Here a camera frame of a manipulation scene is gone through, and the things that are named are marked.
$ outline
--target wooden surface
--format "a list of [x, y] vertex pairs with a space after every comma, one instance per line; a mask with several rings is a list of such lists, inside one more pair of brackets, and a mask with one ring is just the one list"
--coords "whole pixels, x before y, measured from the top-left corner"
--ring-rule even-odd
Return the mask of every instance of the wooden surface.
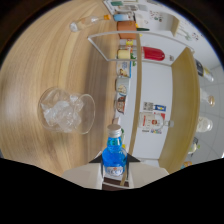
[[[104, 14], [109, 12], [101, 0], [64, 3], [36, 20], [12, 46], [0, 72], [0, 148], [6, 159], [61, 176], [106, 147], [116, 63], [106, 62], [87, 36], [114, 31], [116, 22], [102, 21], [79, 33], [69, 29], [72, 21]], [[53, 86], [94, 98], [96, 116], [88, 134], [49, 132], [41, 126], [38, 101]]]
[[173, 16], [173, 24], [172, 24], [172, 27], [171, 27], [171, 33], [173, 34], [174, 37], [177, 34], [179, 24], [180, 24], [180, 20], [177, 19], [175, 16]]
[[192, 144], [197, 127], [200, 92], [198, 74], [189, 48], [172, 64], [173, 102], [169, 128], [159, 165], [169, 173], [180, 170]]

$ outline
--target blue bottle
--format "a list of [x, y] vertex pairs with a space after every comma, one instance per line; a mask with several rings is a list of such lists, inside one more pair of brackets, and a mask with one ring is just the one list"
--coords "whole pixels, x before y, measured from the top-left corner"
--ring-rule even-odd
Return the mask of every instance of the blue bottle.
[[120, 176], [125, 171], [127, 152], [122, 148], [121, 126], [111, 124], [107, 127], [107, 148], [102, 153], [105, 172], [111, 176]]

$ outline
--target blue liquid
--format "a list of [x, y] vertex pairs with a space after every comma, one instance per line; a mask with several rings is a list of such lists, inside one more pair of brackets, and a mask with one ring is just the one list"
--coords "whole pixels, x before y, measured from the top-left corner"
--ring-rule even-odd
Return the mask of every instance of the blue liquid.
[[123, 172], [125, 171], [127, 152], [122, 148], [121, 137], [108, 138], [107, 148], [104, 149], [102, 157], [106, 173], [107, 167], [123, 167]]

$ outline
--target clear glass jar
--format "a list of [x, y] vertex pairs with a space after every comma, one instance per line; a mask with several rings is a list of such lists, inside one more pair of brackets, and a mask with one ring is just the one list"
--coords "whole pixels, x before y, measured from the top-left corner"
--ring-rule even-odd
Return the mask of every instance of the clear glass jar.
[[207, 117], [198, 117], [198, 125], [196, 132], [206, 132], [211, 131], [213, 127], [213, 122], [209, 120]]
[[38, 117], [49, 131], [86, 134], [95, 118], [95, 103], [88, 94], [69, 94], [53, 87], [46, 90], [38, 104]]
[[208, 103], [211, 107], [215, 106], [215, 98], [214, 96], [207, 93], [205, 90], [200, 88], [200, 101], [204, 103]]

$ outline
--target wooden table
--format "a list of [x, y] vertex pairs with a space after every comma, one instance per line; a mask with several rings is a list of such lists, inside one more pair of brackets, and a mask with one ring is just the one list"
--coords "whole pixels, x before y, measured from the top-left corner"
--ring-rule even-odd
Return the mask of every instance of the wooden table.
[[[69, 29], [74, 20], [104, 14], [109, 11], [102, 0], [64, 3], [36, 20], [12, 46], [0, 71], [0, 148], [6, 159], [61, 176], [106, 147], [116, 62], [105, 61], [87, 36], [116, 30], [116, 22], [102, 21], [79, 33]], [[107, 43], [99, 44], [114, 50]], [[49, 132], [41, 126], [38, 101], [53, 86], [94, 98], [96, 116], [88, 134]]]

